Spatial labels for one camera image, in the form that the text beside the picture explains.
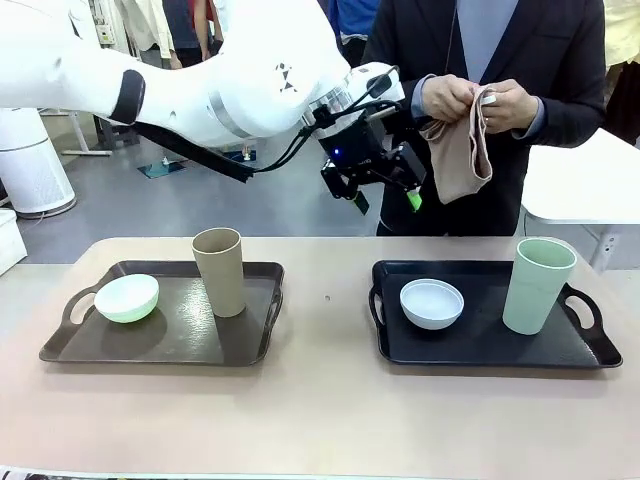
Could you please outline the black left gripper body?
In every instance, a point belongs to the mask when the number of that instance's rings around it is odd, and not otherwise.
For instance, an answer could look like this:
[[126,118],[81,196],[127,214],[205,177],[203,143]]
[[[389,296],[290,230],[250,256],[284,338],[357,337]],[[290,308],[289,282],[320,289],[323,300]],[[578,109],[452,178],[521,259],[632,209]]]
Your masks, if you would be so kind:
[[308,109],[304,125],[324,150],[323,178],[385,178],[388,158],[381,135],[368,120],[365,109],[348,113],[328,107]]

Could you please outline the beige cloth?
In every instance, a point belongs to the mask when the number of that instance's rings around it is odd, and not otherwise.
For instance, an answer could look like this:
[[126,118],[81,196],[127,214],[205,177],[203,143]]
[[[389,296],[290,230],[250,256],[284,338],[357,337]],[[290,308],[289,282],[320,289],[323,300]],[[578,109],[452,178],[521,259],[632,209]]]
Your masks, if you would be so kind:
[[444,205],[478,193],[492,179],[482,107],[495,100],[490,87],[480,87],[466,117],[456,123],[433,120],[420,131],[429,145],[435,187]]

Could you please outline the person's left forearm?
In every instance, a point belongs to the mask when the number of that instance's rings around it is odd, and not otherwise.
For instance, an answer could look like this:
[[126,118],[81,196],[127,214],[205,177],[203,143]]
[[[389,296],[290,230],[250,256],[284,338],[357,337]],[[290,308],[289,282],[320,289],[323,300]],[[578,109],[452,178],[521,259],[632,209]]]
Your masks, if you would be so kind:
[[586,142],[604,119],[602,95],[579,98],[577,102],[537,97],[538,110],[520,137],[530,145],[574,148]]

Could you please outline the person's right forearm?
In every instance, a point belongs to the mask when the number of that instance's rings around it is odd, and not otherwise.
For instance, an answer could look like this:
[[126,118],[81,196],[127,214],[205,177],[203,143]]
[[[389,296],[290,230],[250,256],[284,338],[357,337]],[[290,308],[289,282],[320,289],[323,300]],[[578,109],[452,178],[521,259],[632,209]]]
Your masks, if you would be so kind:
[[437,119],[437,76],[428,74],[419,80],[402,84],[406,99],[404,116],[410,122],[426,122]]

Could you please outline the black plastic tray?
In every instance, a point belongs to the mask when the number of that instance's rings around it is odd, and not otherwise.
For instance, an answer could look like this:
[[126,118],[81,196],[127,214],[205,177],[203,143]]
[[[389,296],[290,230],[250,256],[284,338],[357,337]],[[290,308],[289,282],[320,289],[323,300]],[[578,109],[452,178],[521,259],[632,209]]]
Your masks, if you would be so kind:
[[[517,334],[502,321],[509,261],[382,260],[372,267],[369,308],[382,357],[399,365],[598,370],[623,358],[603,327],[597,303],[565,284],[540,333]],[[461,316],[443,330],[415,326],[400,292],[408,282],[432,278],[456,287]]]

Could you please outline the brown plastic tray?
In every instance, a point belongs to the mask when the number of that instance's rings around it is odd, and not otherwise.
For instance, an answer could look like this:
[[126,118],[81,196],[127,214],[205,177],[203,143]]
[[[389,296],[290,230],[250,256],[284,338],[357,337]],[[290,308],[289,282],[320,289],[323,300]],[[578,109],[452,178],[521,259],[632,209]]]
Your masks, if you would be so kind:
[[[147,274],[159,283],[159,300],[149,315],[118,324],[90,307],[81,323],[72,322],[72,311],[81,299],[129,274]],[[283,303],[284,268],[276,262],[247,262],[244,278],[245,310],[221,318],[211,310],[195,262],[118,262],[67,302],[59,327],[39,357],[67,364],[254,365],[266,355]]]

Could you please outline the person's right hand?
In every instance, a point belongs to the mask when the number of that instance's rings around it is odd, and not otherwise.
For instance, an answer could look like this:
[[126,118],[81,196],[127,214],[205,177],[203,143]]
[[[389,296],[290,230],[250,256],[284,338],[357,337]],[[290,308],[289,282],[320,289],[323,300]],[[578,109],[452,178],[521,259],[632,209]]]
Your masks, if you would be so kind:
[[457,122],[468,115],[479,88],[478,84],[451,74],[427,78],[421,90],[424,112],[435,120]]

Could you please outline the person's left hand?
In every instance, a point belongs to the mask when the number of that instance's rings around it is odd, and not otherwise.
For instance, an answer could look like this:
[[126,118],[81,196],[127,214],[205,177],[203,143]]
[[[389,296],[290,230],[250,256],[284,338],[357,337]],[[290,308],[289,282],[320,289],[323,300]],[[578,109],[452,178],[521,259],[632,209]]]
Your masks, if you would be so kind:
[[490,84],[488,93],[495,96],[495,101],[482,106],[487,133],[526,131],[531,126],[538,112],[538,99],[517,81],[508,79]]

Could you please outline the pale blue bowl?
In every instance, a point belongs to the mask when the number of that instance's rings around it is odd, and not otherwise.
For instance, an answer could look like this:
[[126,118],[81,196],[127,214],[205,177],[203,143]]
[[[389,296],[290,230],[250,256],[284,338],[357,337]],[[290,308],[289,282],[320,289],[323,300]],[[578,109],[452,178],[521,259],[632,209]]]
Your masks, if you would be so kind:
[[404,285],[399,294],[405,316],[424,330],[442,330],[462,314],[464,298],[454,286],[436,279],[417,279]]

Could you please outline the tall beige cup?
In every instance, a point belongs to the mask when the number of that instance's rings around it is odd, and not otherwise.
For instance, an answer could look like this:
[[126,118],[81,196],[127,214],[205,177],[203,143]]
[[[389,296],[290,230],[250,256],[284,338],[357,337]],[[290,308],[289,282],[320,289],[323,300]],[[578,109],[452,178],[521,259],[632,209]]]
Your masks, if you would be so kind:
[[246,307],[241,235],[231,228],[212,228],[193,238],[192,251],[213,313],[239,315]]

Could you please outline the white side table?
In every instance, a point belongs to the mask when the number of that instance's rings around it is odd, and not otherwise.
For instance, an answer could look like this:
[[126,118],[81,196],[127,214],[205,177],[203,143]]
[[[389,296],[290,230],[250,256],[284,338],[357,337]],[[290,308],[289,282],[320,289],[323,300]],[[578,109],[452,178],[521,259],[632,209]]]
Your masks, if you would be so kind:
[[590,265],[607,269],[626,227],[640,227],[640,149],[599,129],[576,148],[534,146],[522,195],[527,218],[601,226]]

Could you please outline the tall mint green cup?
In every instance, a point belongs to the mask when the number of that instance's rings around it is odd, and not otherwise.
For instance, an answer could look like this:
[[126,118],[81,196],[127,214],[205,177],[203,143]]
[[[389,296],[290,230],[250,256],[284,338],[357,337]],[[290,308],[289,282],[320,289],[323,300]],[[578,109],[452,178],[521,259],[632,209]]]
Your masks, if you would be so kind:
[[503,311],[503,323],[522,335],[539,333],[577,263],[572,248],[558,240],[521,240]]

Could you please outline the blue floor plate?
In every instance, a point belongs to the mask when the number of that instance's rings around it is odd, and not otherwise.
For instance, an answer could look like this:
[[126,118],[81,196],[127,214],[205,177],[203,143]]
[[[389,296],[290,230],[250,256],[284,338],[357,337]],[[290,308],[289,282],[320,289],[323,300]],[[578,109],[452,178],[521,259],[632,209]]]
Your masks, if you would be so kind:
[[185,166],[181,161],[169,161],[167,158],[164,158],[160,162],[151,163],[137,168],[141,174],[151,180],[165,177],[184,169]]

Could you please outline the green and white bowl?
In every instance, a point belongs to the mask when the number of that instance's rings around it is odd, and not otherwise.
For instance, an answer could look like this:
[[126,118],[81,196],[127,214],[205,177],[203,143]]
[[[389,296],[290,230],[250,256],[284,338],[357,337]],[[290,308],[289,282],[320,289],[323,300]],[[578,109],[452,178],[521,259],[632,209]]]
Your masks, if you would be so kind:
[[96,310],[108,320],[126,324],[146,317],[156,307],[158,281],[146,274],[131,274],[101,287],[94,297]]

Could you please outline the white cylindrical air purifier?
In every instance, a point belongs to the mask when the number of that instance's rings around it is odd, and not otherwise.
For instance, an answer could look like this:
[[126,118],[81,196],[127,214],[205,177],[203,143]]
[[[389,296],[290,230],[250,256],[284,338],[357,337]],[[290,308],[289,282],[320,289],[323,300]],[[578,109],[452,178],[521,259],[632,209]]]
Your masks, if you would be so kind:
[[76,196],[35,109],[0,108],[0,182],[27,219],[70,210]]

